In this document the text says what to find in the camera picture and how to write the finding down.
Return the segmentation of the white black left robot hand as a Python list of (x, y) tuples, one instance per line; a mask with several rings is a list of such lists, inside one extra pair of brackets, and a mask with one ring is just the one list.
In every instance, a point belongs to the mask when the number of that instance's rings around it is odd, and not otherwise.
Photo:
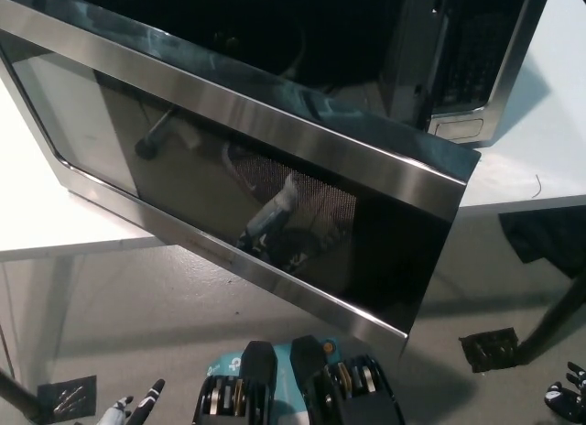
[(143, 425), (155, 407), (165, 385), (164, 379), (157, 380), (145, 396), (139, 400), (133, 411), (127, 409), (134, 399), (133, 396), (118, 399), (104, 412), (97, 425)]

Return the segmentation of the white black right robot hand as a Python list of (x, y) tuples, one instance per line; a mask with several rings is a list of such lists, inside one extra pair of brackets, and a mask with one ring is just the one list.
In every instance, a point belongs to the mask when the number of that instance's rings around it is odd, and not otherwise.
[(577, 391), (557, 381), (550, 385), (544, 396), (545, 404), (557, 415), (574, 424), (585, 423), (585, 369), (568, 361), (567, 380)]

